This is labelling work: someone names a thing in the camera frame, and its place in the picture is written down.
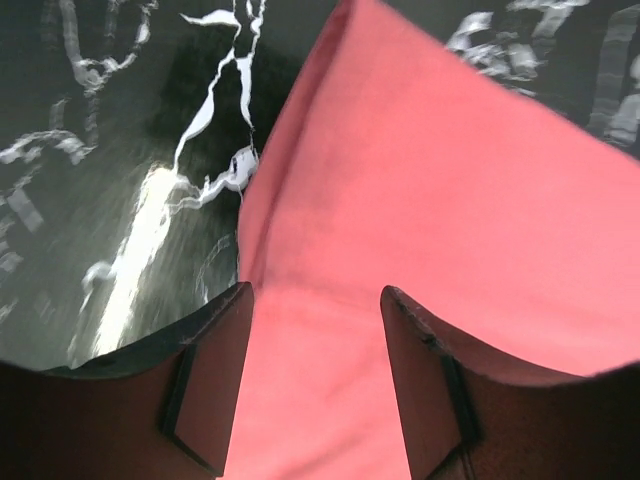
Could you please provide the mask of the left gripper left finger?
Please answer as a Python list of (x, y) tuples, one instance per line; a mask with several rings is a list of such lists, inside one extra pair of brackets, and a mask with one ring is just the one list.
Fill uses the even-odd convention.
[(1, 366), (5, 479), (217, 479), (254, 295), (239, 283), (157, 332), (69, 369)]

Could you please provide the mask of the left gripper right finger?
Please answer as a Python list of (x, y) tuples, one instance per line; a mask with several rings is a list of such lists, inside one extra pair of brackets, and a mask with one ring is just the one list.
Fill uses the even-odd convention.
[(455, 328), (400, 289), (380, 299), (414, 479), (635, 479), (639, 368), (580, 377)]

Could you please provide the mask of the red t-shirt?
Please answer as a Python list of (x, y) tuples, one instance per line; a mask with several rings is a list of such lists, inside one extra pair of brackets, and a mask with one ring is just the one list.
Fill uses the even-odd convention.
[(229, 479), (414, 479), (380, 299), (534, 365), (639, 368), (639, 5), (342, 1), (239, 218)]

